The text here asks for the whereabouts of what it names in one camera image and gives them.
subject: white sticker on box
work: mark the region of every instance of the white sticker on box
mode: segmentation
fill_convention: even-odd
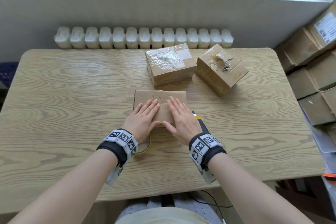
[[[326,44],[336,39],[336,18],[332,12],[326,14],[314,27]]]
[[[177,51],[176,54],[180,57],[181,60],[191,58],[191,55],[188,49]]]

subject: wood grain surface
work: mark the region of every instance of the wood grain surface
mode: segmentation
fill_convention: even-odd
[[[196,74],[159,89],[187,91],[189,108],[259,179],[321,174],[323,162],[275,52],[228,51],[249,73],[224,97]],[[205,50],[191,52],[196,58]],[[136,89],[153,89],[143,50],[26,52],[0,113],[0,213],[23,209],[93,153],[131,113]],[[97,200],[216,186],[203,181],[187,146],[155,128],[146,154],[104,185]]]

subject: person's left hand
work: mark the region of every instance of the person's left hand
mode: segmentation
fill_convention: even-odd
[[[149,135],[149,132],[160,124],[158,120],[152,122],[159,108],[160,104],[157,99],[153,102],[148,100],[144,106],[139,104],[131,115],[126,118],[122,128],[132,133],[135,140],[141,143]]]

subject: finger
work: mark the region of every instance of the finger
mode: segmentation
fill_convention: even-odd
[[[174,120],[177,119],[178,116],[180,116],[179,112],[176,110],[175,106],[172,104],[170,100],[168,100],[168,107],[170,109],[170,112],[174,118]]]
[[[179,114],[183,114],[184,112],[181,110],[181,107],[179,106],[179,104],[176,102],[176,100],[173,97],[170,97],[170,102],[173,104],[173,106],[175,107],[175,109],[177,110],[177,112]]]
[[[133,112],[131,113],[131,115],[135,115],[138,113],[138,111],[141,109],[142,107],[142,103],[138,104],[137,107],[135,107],[135,109],[133,110]]]
[[[143,114],[148,115],[150,111],[153,110],[153,108],[156,106],[156,104],[158,103],[158,100],[155,99],[150,106],[143,112]]]
[[[138,112],[138,113],[143,113],[150,105],[151,105],[151,103],[152,103],[152,100],[151,99],[149,99],[146,103],[145,103],[145,105],[140,109],[140,111]]]
[[[181,101],[179,101],[178,98],[176,99],[176,103],[179,105],[179,107],[181,108],[181,110],[182,110],[183,112],[187,112],[187,109],[184,108],[184,105],[181,103]]]
[[[149,125],[149,131],[152,131],[152,129],[154,127],[156,127],[157,125],[159,125],[161,122],[156,120],[156,121],[153,121],[150,125]]]
[[[172,133],[173,135],[176,134],[177,130],[176,128],[174,128],[174,126],[172,124],[170,124],[169,122],[163,121],[162,124],[166,127],[166,129]]]
[[[187,110],[188,112],[191,112],[185,103],[183,103],[183,105],[184,105],[184,107],[186,108],[186,110]]]
[[[148,114],[151,120],[154,118],[154,116],[156,115],[159,109],[160,109],[160,104],[157,103],[156,106],[154,106],[154,108]]]

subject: blue plastic crate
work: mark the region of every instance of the blue plastic crate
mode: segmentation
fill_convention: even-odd
[[[0,63],[0,81],[9,88],[12,84],[19,62]]]

